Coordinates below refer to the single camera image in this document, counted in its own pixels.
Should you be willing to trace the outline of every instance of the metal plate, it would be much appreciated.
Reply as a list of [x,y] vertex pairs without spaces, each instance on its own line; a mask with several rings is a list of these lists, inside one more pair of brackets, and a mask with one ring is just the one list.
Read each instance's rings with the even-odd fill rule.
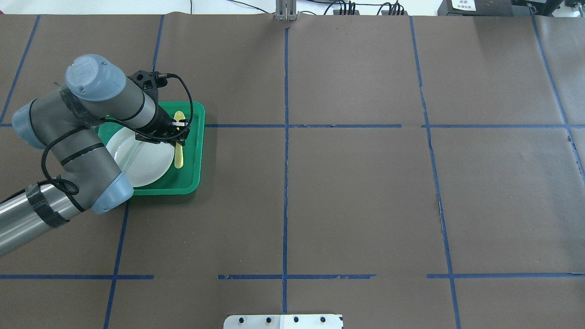
[[229,316],[223,322],[223,329],[247,328],[343,329],[343,316],[336,314]]

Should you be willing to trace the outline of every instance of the metal bracket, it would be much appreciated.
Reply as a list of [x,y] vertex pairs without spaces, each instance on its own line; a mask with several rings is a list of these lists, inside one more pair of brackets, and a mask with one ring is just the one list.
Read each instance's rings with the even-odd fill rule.
[[343,329],[339,314],[279,314],[263,316],[229,316],[223,329]]
[[276,20],[297,20],[297,0],[276,0]]

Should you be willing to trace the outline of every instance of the robotic arm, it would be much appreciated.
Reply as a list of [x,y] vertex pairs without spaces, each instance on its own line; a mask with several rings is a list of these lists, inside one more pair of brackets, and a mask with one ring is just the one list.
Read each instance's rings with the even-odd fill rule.
[[[176,122],[158,105],[159,87],[175,74],[138,71],[126,77],[105,58],[88,54],[67,69],[67,86],[19,109],[12,126],[29,145],[45,149],[47,180],[0,203],[0,256],[92,209],[103,214],[122,204],[133,188],[99,139],[94,127],[116,122],[136,139],[184,145],[190,119]],[[52,150],[63,173],[52,178],[44,161]]]

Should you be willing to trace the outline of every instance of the table surface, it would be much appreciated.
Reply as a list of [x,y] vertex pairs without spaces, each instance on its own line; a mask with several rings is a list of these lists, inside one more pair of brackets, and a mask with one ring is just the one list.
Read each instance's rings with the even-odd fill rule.
[[[584,28],[0,15],[0,195],[43,179],[12,114],[81,54],[177,73],[207,111],[196,192],[87,211],[0,259],[0,327],[221,328],[280,313],[581,327]],[[184,91],[170,83],[161,100]]]

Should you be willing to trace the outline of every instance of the yellow spoon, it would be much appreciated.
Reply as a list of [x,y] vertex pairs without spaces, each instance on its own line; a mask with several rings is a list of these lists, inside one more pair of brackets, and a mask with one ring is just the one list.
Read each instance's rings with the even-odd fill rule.
[[[175,121],[185,119],[185,115],[181,111],[177,111],[175,113],[175,117],[173,118]],[[175,168],[180,169],[183,166],[183,146],[179,143],[175,143]]]

